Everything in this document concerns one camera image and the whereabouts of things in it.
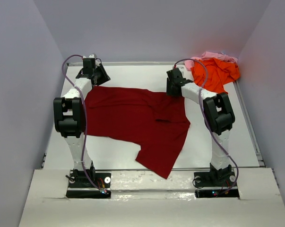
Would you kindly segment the dark red t shirt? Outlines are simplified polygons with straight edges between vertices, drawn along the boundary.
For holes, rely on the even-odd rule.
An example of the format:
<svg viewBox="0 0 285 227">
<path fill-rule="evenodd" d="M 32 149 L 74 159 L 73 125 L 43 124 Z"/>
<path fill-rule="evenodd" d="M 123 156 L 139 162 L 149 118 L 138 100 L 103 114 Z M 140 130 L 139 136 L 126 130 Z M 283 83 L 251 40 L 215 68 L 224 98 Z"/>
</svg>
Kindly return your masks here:
<svg viewBox="0 0 285 227">
<path fill-rule="evenodd" d="M 183 97 L 123 87 L 94 87 L 85 98 L 87 133 L 140 145 L 136 161 L 168 178 L 190 127 Z"/>
</svg>

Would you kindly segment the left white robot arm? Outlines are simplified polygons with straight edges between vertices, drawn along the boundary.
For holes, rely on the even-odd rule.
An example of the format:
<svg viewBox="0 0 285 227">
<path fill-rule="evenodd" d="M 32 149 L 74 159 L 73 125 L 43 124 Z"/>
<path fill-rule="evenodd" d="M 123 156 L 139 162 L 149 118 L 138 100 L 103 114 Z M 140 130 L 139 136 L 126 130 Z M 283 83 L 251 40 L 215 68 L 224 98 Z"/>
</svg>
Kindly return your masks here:
<svg viewBox="0 0 285 227">
<path fill-rule="evenodd" d="M 73 162 L 74 171 L 82 171 L 79 181 L 86 187 L 95 183 L 95 168 L 86 149 L 87 114 L 85 98 L 95 86 L 108 82 L 110 77 L 104 69 L 102 61 L 95 54 L 81 56 L 74 54 L 71 57 L 80 57 L 83 61 L 82 69 L 75 80 L 72 81 L 66 75 L 62 64 L 62 72 L 65 79 L 71 84 L 71 88 L 62 97 L 53 101 L 55 130 L 67 142 Z"/>
</svg>

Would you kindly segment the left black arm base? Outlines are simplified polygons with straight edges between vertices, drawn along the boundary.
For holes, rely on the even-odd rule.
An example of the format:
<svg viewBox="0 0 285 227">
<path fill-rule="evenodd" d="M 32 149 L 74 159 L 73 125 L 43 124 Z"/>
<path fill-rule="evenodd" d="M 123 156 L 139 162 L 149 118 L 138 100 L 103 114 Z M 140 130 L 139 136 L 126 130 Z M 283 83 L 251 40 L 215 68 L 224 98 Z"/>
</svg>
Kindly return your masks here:
<svg viewBox="0 0 285 227">
<path fill-rule="evenodd" d="M 99 172 L 90 168 L 84 171 L 70 170 L 66 197 L 69 199 L 109 199 L 111 197 L 111 172 Z"/>
</svg>

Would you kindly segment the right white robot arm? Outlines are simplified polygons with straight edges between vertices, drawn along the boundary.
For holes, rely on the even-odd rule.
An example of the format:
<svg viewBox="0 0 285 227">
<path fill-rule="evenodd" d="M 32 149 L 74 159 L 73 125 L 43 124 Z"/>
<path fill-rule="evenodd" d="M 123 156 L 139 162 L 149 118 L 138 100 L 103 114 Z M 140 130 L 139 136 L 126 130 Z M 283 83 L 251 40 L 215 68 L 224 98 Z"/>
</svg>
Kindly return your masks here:
<svg viewBox="0 0 285 227">
<path fill-rule="evenodd" d="M 167 71 L 166 92 L 169 96 L 182 96 L 200 106 L 207 129 L 212 137 L 211 171 L 208 179 L 220 185 L 226 179 L 223 171 L 231 171 L 228 145 L 229 134 L 235 122 L 233 108 L 227 93 L 208 91 L 182 76 L 178 68 Z"/>
</svg>

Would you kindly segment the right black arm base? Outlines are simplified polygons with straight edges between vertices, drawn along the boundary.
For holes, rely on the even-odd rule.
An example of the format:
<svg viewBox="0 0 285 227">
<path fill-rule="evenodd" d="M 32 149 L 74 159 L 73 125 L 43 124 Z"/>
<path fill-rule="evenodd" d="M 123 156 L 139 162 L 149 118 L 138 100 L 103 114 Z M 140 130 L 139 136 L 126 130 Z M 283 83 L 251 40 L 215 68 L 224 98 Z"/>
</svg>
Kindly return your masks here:
<svg viewBox="0 0 285 227">
<path fill-rule="evenodd" d="M 231 165 L 219 170 L 210 165 L 209 171 L 194 173 L 195 196 L 197 199 L 239 198 L 236 179 Z"/>
</svg>

